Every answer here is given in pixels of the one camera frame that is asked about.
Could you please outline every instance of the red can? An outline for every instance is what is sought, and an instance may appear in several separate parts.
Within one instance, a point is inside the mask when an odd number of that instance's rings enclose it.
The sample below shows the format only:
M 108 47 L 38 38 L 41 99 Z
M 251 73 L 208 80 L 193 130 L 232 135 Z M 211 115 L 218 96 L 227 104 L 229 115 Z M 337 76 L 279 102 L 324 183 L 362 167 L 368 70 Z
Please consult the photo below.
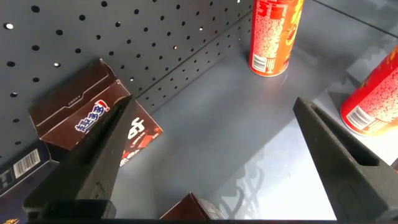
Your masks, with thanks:
M 365 136 L 398 127 L 398 46 L 343 103 L 340 113 L 349 128 Z
M 250 68 L 273 77 L 286 70 L 304 0 L 254 0 Z

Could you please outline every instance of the brown box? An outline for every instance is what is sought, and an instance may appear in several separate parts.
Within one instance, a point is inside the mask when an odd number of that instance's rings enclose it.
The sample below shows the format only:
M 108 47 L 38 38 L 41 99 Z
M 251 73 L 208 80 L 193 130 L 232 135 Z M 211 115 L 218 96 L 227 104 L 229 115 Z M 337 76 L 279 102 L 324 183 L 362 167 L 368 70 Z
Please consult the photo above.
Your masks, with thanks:
M 102 59 L 35 102 L 29 113 L 53 161 L 61 161 L 119 100 L 130 93 Z M 136 101 L 120 166 L 163 133 Z
M 102 115 L 129 95 L 99 59 L 36 101 L 29 113 L 41 140 L 71 150 Z
M 120 166 L 123 166 L 139 151 L 144 149 L 155 138 L 163 133 L 159 125 L 149 116 L 145 109 L 137 103 L 137 110 L 132 114 L 131 129 L 126 133 L 126 146 L 124 147 Z
M 225 220 L 226 217 L 212 203 L 196 198 L 194 194 L 190 192 L 160 219 L 174 221 L 202 221 Z

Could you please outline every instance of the chocolate snack box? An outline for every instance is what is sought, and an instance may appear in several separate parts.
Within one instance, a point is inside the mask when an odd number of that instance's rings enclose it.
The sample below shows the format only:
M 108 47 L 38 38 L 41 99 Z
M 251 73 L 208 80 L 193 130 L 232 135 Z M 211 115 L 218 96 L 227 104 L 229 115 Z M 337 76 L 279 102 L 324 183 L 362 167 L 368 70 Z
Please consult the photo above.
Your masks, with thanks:
M 102 115 L 129 95 L 99 59 L 37 100 L 29 113 L 41 140 L 71 150 Z
M 226 217 L 212 203 L 196 198 L 196 196 L 190 192 L 160 219 L 173 221 L 204 221 L 225 220 Z

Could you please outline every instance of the red packaging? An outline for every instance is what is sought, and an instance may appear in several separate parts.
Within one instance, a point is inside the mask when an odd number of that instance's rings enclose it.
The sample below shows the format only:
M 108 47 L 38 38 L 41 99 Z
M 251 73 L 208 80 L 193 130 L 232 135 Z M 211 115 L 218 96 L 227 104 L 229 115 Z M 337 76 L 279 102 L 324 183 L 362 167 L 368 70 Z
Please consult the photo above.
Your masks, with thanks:
M 250 68 L 273 77 L 286 70 L 304 0 L 254 0 Z
M 377 136 L 398 127 L 398 46 L 341 106 L 354 132 Z
M 127 134 L 120 166 L 123 166 L 139 151 L 143 150 L 155 138 L 163 133 L 162 128 L 152 119 L 147 111 L 138 103 L 136 113 L 131 120 L 131 129 Z

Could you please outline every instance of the cardboard box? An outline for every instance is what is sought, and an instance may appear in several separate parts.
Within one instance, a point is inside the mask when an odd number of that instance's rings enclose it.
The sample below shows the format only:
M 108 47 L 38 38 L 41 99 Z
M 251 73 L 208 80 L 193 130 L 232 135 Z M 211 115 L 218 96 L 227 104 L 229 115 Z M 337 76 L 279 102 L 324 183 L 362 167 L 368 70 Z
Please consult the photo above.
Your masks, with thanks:
M 47 146 L 37 141 L 7 161 L 0 167 L 0 197 L 49 160 Z
M 60 162 L 104 114 L 130 93 L 101 59 L 35 102 L 29 113 L 51 159 Z M 136 101 L 120 166 L 163 133 Z
M 36 101 L 29 113 L 41 140 L 72 150 L 102 115 L 129 95 L 99 59 Z
M 123 151 L 120 166 L 123 166 L 139 151 L 148 146 L 155 138 L 163 133 L 159 125 L 149 116 L 145 109 L 138 103 L 135 114 L 132 114 L 131 129 L 126 133 L 127 141 Z
M 202 221 L 225 220 L 226 217 L 212 203 L 196 198 L 196 196 L 190 192 L 160 219 L 174 221 Z
M 22 224 L 27 222 L 27 214 L 22 208 L 23 201 L 57 165 L 55 162 L 47 161 L 0 197 L 0 223 Z

